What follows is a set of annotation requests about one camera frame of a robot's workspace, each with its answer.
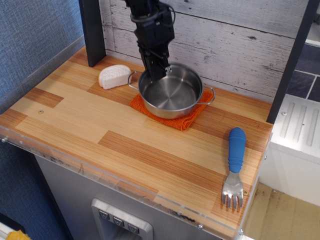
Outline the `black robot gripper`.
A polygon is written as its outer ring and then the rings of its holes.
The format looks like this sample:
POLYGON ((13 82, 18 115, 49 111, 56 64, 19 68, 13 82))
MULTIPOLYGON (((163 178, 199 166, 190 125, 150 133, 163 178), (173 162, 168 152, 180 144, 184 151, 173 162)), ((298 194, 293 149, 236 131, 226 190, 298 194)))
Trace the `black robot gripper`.
POLYGON ((175 12, 169 8, 156 8, 145 16, 134 15, 133 22, 143 65, 151 81, 160 80, 172 71, 168 46, 175 38, 175 12))

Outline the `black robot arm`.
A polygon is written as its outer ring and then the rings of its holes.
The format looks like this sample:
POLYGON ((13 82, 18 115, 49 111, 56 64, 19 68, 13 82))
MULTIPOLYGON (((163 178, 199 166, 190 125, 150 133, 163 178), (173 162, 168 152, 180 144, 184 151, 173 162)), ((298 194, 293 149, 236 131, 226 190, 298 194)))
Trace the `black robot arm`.
POLYGON ((151 80, 160 80, 172 71, 168 62, 169 44, 175 38, 176 12, 159 0, 127 0, 130 19, 142 62, 151 80))

